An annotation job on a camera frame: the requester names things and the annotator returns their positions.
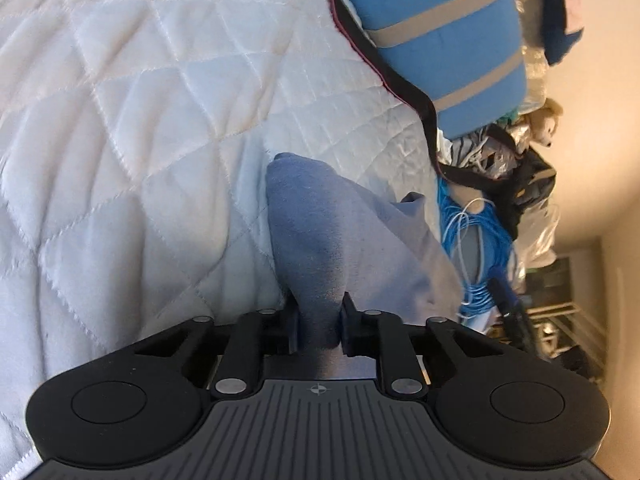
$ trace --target crosshair symbol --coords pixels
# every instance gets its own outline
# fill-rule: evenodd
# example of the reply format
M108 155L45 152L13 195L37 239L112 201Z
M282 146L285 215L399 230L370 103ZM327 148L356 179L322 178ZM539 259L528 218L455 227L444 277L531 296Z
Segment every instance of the crosshair symbol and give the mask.
M322 384L320 383L315 384L314 386L309 388L309 391L313 394L316 394L317 396L321 396L322 394L327 393L328 390L329 388L327 388L326 386L322 386Z

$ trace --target cable bundle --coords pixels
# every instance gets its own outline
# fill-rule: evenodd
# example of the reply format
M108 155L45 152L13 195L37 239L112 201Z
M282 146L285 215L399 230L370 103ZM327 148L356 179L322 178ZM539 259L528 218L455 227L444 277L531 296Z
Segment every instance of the cable bundle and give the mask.
M486 287L487 271L492 267L499 267L505 272L509 264L513 244L511 237L504 230L495 214L494 203L485 198L478 198L485 203L485 207L479 214L466 212L471 203L462 209L449 196L447 183L438 179L438 206L440 207L440 231L442 232L442 247L453 258L454 251L458 252L460 266L462 268L463 288L465 299L460 306L460 317L469 319L491 310L494 300ZM480 240L480 266L479 276L473 280L466 271L464 259L462 257L462 239L466 231L471 226L478 227L478 239ZM486 248L493 249L491 261L485 261Z

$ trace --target black strap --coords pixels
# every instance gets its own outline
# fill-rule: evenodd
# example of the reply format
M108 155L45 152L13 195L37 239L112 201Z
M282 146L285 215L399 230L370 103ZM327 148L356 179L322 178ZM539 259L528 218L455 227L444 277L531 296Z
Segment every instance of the black strap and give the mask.
M351 46L360 57L378 73L385 88L413 108L418 117L420 117L422 128L424 129L424 137L427 139L429 158L438 174L444 179L462 184L462 186L473 187L487 193L499 192L507 179L494 180L477 174L475 171L441 164L438 161L438 122L433 101L427 94L404 79L382 59L377 48L369 41L353 19L343 0L329 0L329 7L338 30L349 40ZM517 153L513 138L497 124L489 126L487 134L506 145L513 153Z

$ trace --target gray ribbed panel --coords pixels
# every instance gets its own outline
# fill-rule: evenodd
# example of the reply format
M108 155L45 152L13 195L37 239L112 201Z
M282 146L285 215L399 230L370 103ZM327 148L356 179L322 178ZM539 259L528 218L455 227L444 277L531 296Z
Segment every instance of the gray ribbed panel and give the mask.
M219 402L188 443L154 462L85 471L56 462L31 480L606 480L591 463L512 471L447 441L416 402L372 381L265 381L255 396Z

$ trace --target bed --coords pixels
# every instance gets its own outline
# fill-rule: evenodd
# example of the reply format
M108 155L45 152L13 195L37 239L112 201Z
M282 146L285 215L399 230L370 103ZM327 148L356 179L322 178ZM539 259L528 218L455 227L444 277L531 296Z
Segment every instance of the bed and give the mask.
M436 179L414 111L326 0L0 0L0 474L47 378L198 315L277 306L264 174L324 160L390 201Z

